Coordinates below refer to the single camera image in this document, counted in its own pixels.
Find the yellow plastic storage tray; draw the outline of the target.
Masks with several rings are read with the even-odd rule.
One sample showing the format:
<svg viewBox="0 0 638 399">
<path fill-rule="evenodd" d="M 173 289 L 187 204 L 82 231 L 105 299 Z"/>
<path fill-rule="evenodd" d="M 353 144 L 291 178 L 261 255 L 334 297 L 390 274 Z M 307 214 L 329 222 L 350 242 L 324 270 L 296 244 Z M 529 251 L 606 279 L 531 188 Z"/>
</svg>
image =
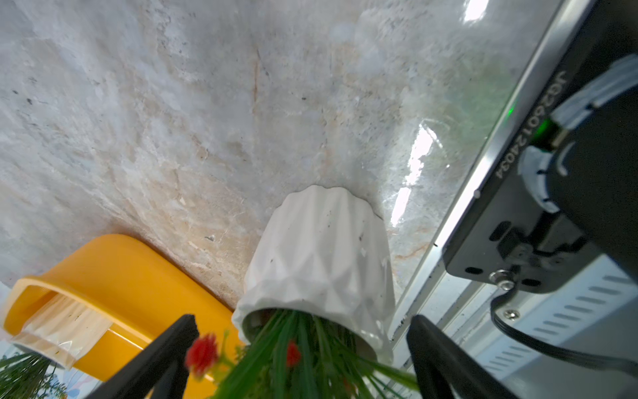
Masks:
<svg viewBox="0 0 638 399">
<path fill-rule="evenodd" d="M 101 381 L 91 395 L 143 398 L 160 390 L 153 377 L 138 390 L 108 392 L 109 379 L 123 382 L 123 370 L 184 315 L 194 319 L 187 333 L 214 334 L 219 351 L 234 359 L 241 347 L 231 311 L 206 289 L 137 239 L 108 234 L 78 249 L 45 274 L 19 279 L 1 310 L 1 326 L 18 336 L 32 316 L 53 299 L 69 299 L 111 323 L 74 367 Z"/>
</svg>

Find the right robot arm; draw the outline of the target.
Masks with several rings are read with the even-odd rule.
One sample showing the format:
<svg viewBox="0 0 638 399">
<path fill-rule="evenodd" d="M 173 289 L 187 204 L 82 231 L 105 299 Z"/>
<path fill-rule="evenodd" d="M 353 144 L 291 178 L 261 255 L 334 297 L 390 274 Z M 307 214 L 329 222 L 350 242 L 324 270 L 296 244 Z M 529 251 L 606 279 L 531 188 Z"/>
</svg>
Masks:
<svg viewBox="0 0 638 399">
<path fill-rule="evenodd" d="M 629 55 L 576 92 L 553 115 L 566 131 L 553 152 L 530 146 L 518 174 L 543 205 L 557 206 L 585 236 L 637 275 L 637 57 Z M 214 335 L 184 315 L 114 377 L 96 398 L 180 398 L 188 377 L 223 372 L 218 398 L 364 398 L 384 395 L 388 377 L 425 398 L 508 398 L 511 392 L 427 318 L 410 322 L 415 371 L 357 354 L 342 328 L 309 314 L 279 310 L 244 349 L 225 357 Z"/>
</svg>

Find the large red flower pot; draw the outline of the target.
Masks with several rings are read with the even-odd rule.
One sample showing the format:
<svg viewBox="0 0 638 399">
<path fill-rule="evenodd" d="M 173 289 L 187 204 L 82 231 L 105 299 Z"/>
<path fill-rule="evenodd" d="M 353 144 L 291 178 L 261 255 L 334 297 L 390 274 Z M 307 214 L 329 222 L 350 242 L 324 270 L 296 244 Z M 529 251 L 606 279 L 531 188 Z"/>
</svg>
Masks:
<svg viewBox="0 0 638 399">
<path fill-rule="evenodd" d="M 415 376 L 392 366 L 395 312 L 383 220 L 343 188 L 310 186 L 274 211 L 244 277 L 235 353 L 212 333 L 184 365 L 217 398 L 397 398 Z"/>
</svg>

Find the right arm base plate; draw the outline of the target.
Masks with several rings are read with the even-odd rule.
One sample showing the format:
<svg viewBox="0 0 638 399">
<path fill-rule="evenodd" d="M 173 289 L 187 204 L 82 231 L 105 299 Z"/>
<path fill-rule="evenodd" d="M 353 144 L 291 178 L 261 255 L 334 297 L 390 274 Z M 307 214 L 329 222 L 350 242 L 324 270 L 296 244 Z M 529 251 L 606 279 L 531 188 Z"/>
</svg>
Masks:
<svg viewBox="0 0 638 399">
<path fill-rule="evenodd" d="M 546 294 L 604 255 L 636 279 L 557 206 L 541 204 L 518 174 L 528 147 L 553 152 L 565 139 L 553 123 L 556 109 L 632 54 L 636 2 L 562 2 L 465 185 L 468 206 L 443 244 L 447 273 L 485 284 L 513 279 Z"/>
</svg>

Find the small red flower pot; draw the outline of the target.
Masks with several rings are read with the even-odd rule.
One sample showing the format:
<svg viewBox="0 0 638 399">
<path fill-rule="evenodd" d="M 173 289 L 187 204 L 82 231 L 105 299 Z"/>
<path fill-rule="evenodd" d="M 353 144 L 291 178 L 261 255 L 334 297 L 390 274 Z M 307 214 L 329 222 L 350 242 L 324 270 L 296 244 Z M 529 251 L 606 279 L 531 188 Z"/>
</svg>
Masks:
<svg viewBox="0 0 638 399">
<path fill-rule="evenodd" d="M 2 398 L 69 398 L 60 374 L 73 369 L 112 322 L 86 304 L 55 294 L 11 339 L 17 352 L 1 358 Z"/>
</svg>

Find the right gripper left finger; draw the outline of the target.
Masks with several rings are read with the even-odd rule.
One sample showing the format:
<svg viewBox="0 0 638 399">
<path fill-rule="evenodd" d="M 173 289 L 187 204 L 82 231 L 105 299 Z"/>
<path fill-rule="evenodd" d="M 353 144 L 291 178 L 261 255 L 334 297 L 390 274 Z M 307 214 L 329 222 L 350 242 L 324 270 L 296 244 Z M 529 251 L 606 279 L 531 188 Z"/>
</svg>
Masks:
<svg viewBox="0 0 638 399">
<path fill-rule="evenodd" d="M 89 397 L 184 397 L 189 378 L 186 353 L 198 337 L 194 315 L 182 316 Z"/>
</svg>

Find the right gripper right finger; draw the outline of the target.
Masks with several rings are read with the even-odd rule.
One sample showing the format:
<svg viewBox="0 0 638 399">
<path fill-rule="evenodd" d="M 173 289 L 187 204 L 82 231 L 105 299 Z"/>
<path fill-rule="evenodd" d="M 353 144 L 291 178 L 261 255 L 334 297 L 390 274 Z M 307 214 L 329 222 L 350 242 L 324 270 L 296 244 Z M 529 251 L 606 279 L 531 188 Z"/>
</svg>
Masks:
<svg viewBox="0 0 638 399">
<path fill-rule="evenodd" d="M 415 315 L 406 334 L 423 398 L 514 398 L 435 324 Z"/>
</svg>

